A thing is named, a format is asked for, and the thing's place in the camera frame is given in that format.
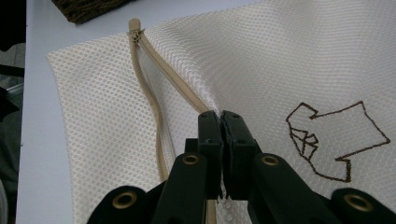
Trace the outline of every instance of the dark basket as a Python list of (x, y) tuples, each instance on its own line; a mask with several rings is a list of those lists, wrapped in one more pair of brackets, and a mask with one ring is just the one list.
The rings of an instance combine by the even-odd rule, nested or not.
[(68, 21), (82, 24), (132, 0), (51, 0)]

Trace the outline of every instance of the white table surface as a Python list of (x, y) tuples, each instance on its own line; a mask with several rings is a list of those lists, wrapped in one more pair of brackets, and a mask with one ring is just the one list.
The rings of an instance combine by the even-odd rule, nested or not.
[(75, 25), (50, 0), (28, 0), (17, 223), (73, 223), (64, 122), (46, 59), (49, 52), (127, 32), (131, 18), (150, 27), (173, 18), (250, 2), (254, 1), (137, 0)]

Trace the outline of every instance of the zipper pull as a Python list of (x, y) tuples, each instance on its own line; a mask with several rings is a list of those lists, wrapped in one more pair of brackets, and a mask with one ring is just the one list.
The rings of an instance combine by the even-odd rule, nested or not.
[(129, 21), (129, 32), (131, 33), (131, 38), (134, 43), (139, 42), (140, 39), (140, 20), (131, 19)]

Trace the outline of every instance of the brass grommet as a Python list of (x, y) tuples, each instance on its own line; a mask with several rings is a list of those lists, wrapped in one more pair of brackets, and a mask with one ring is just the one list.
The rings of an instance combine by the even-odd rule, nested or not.
[(113, 206), (118, 209), (125, 209), (132, 206), (136, 202), (136, 200), (137, 200), (136, 193), (131, 190), (128, 190), (117, 195), (113, 199)]
[(279, 160), (273, 156), (262, 157), (262, 162), (267, 165), (278, 165), (279, 164)]
[(359, 211), (362, 212), (370, 212), (373, 210), (373, 205), (367, 201), (365, 198), (361, 197), (360, 195), (357, 194), (346, 194), (344, 196), (344, 200), (346, 203), (355, 208), (358, 209)]
[(198, 163), (198, 161), (199, 158), (193, 155), (183, 157), (183, 162), (188, 165), (194, 165), (195, 163)]

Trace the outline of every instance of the embroidered t-shirt design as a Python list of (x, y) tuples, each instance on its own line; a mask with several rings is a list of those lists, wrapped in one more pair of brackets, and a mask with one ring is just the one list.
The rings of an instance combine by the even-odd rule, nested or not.
[(300, 103), (286, 122), (300, 156), (315, 174), (331, 180), (350, 182), (349, 157), (390, 143), (362, 101), (321, 115), (311, 105)]

